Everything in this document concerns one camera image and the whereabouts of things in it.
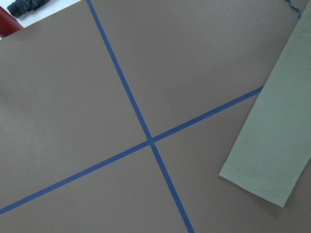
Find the olive green long-sleeve shirt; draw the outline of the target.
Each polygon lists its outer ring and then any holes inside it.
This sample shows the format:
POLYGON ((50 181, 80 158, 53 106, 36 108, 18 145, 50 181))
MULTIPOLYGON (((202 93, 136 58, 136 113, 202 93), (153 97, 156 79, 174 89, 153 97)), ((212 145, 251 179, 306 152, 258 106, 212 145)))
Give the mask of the olive green long-sleeve shirt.
POLYGON ((311 7, 281 52, 220 176, 283 207, 311 157, 311 7))

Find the dark blue folded umbrella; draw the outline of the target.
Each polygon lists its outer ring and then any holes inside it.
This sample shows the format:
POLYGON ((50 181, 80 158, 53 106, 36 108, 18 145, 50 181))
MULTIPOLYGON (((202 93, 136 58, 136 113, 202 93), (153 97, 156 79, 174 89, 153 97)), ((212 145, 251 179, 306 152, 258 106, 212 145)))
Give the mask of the dark blue folded umbrella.
POLYGON ((7 6, 8 12, 15 18, 19 18, 30 11, 36 11, 50 0, 16 0, 7 6))

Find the red cylinder bottle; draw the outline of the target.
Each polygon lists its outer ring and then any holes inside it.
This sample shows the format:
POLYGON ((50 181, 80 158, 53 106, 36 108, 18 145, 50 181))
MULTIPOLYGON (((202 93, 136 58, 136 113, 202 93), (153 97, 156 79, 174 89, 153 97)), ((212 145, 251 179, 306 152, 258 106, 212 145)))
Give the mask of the red cylinder bottle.
POLYGON ((24 29, 7 11, 0 8, 0 37, 5 38, 24 29))

